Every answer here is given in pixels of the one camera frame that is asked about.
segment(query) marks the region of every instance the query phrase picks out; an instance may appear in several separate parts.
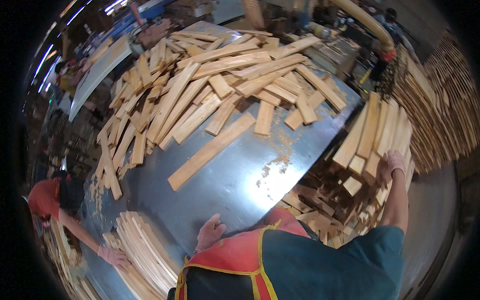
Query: black hair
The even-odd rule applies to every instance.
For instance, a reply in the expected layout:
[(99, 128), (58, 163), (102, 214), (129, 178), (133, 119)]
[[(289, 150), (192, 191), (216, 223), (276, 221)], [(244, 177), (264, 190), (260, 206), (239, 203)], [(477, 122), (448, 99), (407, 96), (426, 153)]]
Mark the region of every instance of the black hair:
[(55, 73), (60, 74), (61, 69), (67, 64), (66, 61), (61, 61), (55, 66)]
[(385, 14), (385, 20), (389, 23), (395, 21), (396, 19), (396, 10), (394, 10), (393, 8), (389, 7), (385, 10), (386, 14)]

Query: red apron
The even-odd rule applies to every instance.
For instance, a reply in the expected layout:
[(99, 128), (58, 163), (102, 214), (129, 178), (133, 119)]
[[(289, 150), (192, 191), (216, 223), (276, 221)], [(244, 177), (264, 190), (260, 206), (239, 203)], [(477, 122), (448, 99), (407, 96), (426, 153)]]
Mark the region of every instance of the red apron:
[(274, 207), (265, 217), (268, 225), (222, 239), (211, 248), (193, 256), (183, 267), (177, 281), (175, 300), (187, 299), (186, 269), (198, 267), (211, 271), (249, 276), (254, 300), (277, 300), (262, 260), (265, 230), (277, 229), (310, 238), (297, 219), (286, 209)]

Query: workbench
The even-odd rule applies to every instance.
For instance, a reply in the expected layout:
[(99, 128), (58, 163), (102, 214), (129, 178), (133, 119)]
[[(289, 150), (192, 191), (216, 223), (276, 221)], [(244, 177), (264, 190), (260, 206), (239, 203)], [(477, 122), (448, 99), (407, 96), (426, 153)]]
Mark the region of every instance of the workbench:
[[(190, 31), (239, 35), (230, 29), (200, 21)], [(324, 73), (313, 70), (319, 76)], [(283, 121), (289, 112), (276, 108), (271, 136), (253, 134), (253, 127), (227, 146), (193, 175), (177, 192), (167, 178), (214, 137), (204, 131), (210, 117), (182, 145), (171, 143), (165, 151), (155, 146), (144, 164), (129, 169), (120, 181), (123, 196), (115, 201), (110, 190), (91, 189), (96, 179), (85, 182), (82, 205), (83, 226), (100, 242), (102, 233), (117, 226), (120, 212), (133, 210), (152, 225), (160, 242), (183, 265), (193, 256), (200, 227), (213, 214), (227, 225), (224, 237), (248, 230), (282, 199), (321, 156), (344, 126), (360, 96), (333, 78), (347, 107), (336, 114), (324, 102), (317, 109), (319, 120), (292, 131)], [(251, 97), (244, 111), (234, 111), (226, 127), (249, 112), (257, 116), (259, 103)], [(133, 148), (131, 145), (126, 157)], [(88, 278), (98, 293), (111, 299), (133, 299), (115, 270), (82, 245), (88, 264)]]

